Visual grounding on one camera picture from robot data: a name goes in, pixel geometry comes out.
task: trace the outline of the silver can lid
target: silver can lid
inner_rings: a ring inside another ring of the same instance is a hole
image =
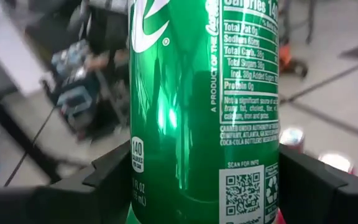
[[[305,135],[300,128],[286,128],[280,134],[280,144],[296,146],[303,142]]]
[[[350,172],[353,167],[352,162],[348,158],[337,153],[323,154],[319,156],[318,160],[344,172]]]

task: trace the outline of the nutrition facts label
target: nutrition facts label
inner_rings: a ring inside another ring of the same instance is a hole
[[[277,140],[277,0],[223,0],[219,9],[221,130],[248,129],[221,139],[225,145]]]

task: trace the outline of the orange object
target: orange object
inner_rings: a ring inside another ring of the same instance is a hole
[[[289,44],[280,47],[279,56],[280,56],[280,71],[283,71],[288,66],[288,64],[290,64],[292,59],[291,48]]]

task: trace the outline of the green soda can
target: green soda can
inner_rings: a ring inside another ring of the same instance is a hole
[[[129,22],[128,220],[272,223],[277,0],[130,0]]]

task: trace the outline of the recycling symbol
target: recycling symbol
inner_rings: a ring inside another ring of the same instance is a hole
[[[273,176],[268,180],[268,187],[266,189],[266,199],[268,203],[273,203],[277,199],[278,184],[277,177]]]

